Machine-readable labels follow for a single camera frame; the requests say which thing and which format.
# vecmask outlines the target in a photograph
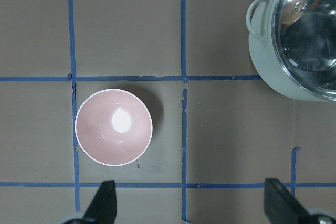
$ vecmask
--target pot side handle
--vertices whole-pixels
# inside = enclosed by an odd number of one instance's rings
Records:
[[[262,1],[272,1],[272,0],[254,0],[252,2],[252,4],[250,5],[250,7],[248,8],[247,10],[247,13],[246,13],[246,26],[247,26],[247,29],[248,31],[253,35],[255,36],[257,39],[259,39],[260,41],[262,42],[266,42],[267,41],[267,37],[265,36],[262,36],[262,35],[259,35],[257,34],[255,31],[253,31],[253,28],[251,27],[251,16],[252,16],[252,10],[253,8],[258,5],[260,2]]]

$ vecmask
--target cooking pot with glass lid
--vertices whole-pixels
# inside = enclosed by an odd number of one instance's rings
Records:
[[[255,0],[246,25],[254,66],[273,89],[336,101],[336,0]]]

